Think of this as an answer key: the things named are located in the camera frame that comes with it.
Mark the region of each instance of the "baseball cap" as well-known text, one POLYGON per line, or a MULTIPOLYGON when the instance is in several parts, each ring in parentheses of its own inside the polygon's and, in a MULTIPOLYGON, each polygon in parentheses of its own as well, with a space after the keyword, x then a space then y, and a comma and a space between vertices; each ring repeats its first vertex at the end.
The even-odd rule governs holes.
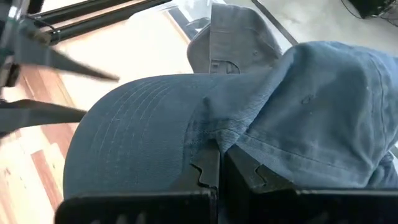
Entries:
MULTIPOLYGON (((217 7, 251 13, 213 5, 211 27, 217 7)), ((223 31, 236 30, 231 26, 223 31)), ((268 50, 262 46, 253 49, 268 50)), ((231 55, 229 62, 245 65, 262 57, 231 55)), ((72 139, 64 197, 167 189, 210 139, 221 157, 237 145, 295 185, 398 186, 389 152, 398 131, 398 58, 309 42, 268 69, 248 70, 150 77, 109 92, 72 139)))

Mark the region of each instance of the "black metal rod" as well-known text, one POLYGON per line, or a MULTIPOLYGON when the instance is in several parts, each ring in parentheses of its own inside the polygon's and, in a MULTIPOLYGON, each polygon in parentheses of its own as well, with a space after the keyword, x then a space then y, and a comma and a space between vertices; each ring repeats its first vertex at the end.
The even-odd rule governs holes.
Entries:
MULTIPOLYGON (((132 0, 88 0, 51 11, 34 14, 33 17, 47 24, 53 25, 129 1, 132 0)), ((45 25, 43 22, 36 22, 35 25, 40 28, 44 27, 45 25)))
POLYGON ((146 0, 99 16, 59 27, 57 28, 58 33, 54 33, 52 30, 49 30, 47 33, 51 35, 50 45, 55 45, 60 41, 124 21, 139 11, 149 9, 169 1, 171 0, 146 0))

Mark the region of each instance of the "cloth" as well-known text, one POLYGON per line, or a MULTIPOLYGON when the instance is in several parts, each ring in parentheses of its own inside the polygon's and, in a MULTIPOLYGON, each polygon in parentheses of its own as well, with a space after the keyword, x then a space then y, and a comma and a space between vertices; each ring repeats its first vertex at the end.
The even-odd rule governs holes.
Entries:
MULTIPOLYGON (((248 9, 225 6, 226 15, 215 14, 220 7, 213 6, 211 27, 228 13, 252 21, 248 9)), ((256 35, 250 41, 263 38, 251 30, 239 29, 256 35)), ((144 78, 100 99, 70 144, 65 198, 166 189, 209 139, 222 154, 237 144, 299 186, 398 187, 390 153, 398 132, 398 58, 309 42, 251 68, 248 50, 269 50, 260 43, 229 45, 234 53, 221 63, 235 62, 240 74, 144 78)))

